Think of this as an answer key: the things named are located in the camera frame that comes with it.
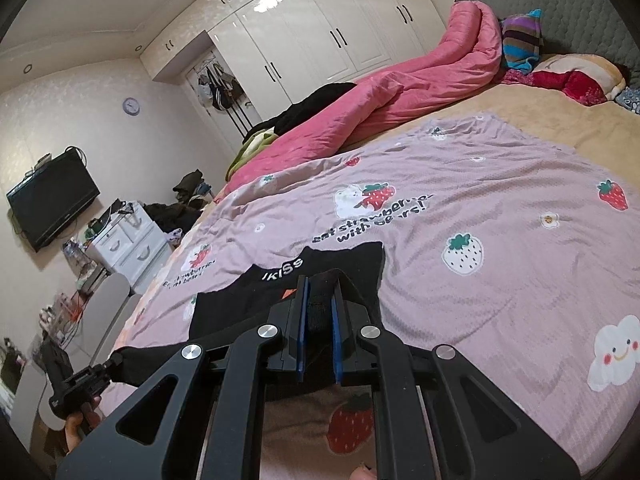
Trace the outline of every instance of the pink bed sheet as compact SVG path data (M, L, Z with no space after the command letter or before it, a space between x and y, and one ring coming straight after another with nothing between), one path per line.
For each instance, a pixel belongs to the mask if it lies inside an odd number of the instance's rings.
M240 168L223 196L255 179L352 144L472 95L500 67L500 27L482 2L452 6L447 30L426 54L379 70Z

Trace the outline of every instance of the silver screw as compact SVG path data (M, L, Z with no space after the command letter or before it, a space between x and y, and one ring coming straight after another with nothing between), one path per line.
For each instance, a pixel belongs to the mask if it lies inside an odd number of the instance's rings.
M380 329L373 325L363 326L360 329L360 335L366 339L375 339L380 335Z
M181 354L185 359L195 359L202 354L202 348L198 345L187 345L182 349Z
M274 337L277 333L278 333L278 327L273 326L273 325L262 325L258 329L258 335L260 337L265 338L265 339L268 339L270 337Z
M436 355L440 359L453 359L456 356L456 349L449 345L440 345L436 348Z

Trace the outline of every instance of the television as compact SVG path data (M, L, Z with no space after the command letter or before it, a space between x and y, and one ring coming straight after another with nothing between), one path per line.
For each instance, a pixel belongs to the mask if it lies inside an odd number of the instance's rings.
M15 221L36 252L100 194L85 163L77 148L67 148L7 193Z

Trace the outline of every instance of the quilted headboard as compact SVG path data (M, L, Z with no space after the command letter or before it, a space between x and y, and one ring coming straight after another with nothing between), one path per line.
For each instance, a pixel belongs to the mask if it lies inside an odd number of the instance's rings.
M640 50L609 0L480 1L500 19L542 9L543 54L597 54L628 68L628 85L640 88Z

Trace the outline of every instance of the cloud print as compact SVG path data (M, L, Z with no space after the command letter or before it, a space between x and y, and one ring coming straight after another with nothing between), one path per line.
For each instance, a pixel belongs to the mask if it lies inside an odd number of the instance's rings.
M594 392L610 384L626 383L640 363L640 320L626 316L618 326L607 325L596 334L593 352L596 355L587 383Z

